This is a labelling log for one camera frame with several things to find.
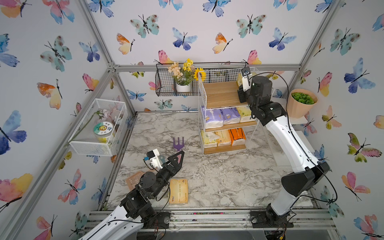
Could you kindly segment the purple tissue pack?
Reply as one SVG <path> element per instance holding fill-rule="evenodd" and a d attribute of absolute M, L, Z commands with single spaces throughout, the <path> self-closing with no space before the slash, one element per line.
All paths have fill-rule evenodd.
<path fill-rule="evenodd" d="M 224 126 L 224 119 L 221 110 L 206 110 L 202 107 L 202 115 L 206 129 L 221 128 Z"/>
<path fill-rule="evenodd" d="M 240 123 L 240 115 L 236 108 L 225 108 L 221 109 L 221 113 L 223 115 L 223 123 L 224 125 L 238 124 Z"/>

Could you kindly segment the green tissue pack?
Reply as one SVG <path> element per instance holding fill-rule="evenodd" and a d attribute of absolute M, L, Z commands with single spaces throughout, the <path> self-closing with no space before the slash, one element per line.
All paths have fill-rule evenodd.
<path fill-rule="evenodd" d="M 238 87 L 241 87 L 243 85 L 243 76 L 241 73 L 238 74 L 237 85 Z"/>

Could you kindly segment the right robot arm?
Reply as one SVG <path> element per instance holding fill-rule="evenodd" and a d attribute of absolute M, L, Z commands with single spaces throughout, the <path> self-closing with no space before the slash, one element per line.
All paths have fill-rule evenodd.
<path fill-rule="evenodd" d="M 320 163 L 294 131 L 289 115 L 280 103 L 271 100 L 272 82 L 265 76 L 242 78 L 238 90 L 241 103 L 247 103 L 253 119 L 267 128 L 287 156 L 293 172 L 282 177 L 283 188 L 264 211 L 252 212 L 254 228 L 292 227 L 287 219 L 292 206 L 330 170 L 328 163 Z"/>

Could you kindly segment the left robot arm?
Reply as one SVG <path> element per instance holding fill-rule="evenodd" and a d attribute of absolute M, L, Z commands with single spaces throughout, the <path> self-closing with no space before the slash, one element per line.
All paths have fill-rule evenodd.
<path fill-rule="evenodd" d="M 182 168 L 185 152 L 179 151 L 162 162 L 157 149 L 147 152 L 144 163 L 152 171 L 144 173 L 135 188 L 101 223 L 81 237 L 81 240 L 123 240 L 141 230 L 146 224 L 155 224 L 161 213 L 155 211 L 155 200 L 163 188 L 171 192 L 170 181 Z"/>

